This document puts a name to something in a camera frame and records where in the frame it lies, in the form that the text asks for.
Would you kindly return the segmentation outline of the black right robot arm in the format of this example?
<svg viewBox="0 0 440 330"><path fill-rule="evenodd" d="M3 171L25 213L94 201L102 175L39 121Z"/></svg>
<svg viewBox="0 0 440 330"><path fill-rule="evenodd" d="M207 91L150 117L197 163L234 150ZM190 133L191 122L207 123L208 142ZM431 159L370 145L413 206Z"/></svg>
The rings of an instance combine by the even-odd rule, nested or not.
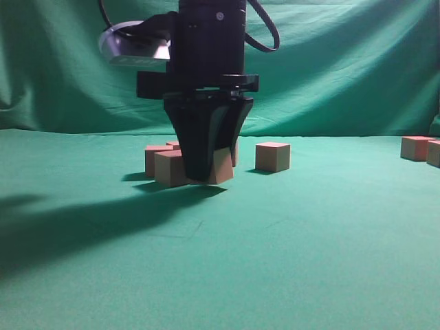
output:
<svg viewBox="0 0 440 330"><path fill-rule="evenodd" d="M142 36L168 37L164 72L137 73L137 96L162 100L187 178L206 182L214 152L233 153L259 78L245 75L245 1L180 1L142 22Z"/></svg>

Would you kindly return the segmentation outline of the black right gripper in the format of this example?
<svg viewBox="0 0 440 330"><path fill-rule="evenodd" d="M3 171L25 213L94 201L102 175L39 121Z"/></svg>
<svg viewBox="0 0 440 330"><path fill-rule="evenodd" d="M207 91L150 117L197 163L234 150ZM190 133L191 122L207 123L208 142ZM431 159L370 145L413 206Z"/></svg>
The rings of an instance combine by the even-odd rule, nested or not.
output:
<svg viewBox="0 0 440 330"><path fill-rule="evenodd" d="M178 10L145 21L159 24L170 40L164 72L139 71L137 96L162 100L174 95L214 88L258 91L259 77L245 74L245 10ZM235 150L253 98L168 98L168 115L184 160L187 178L206 182L214 152Z"/></svg>

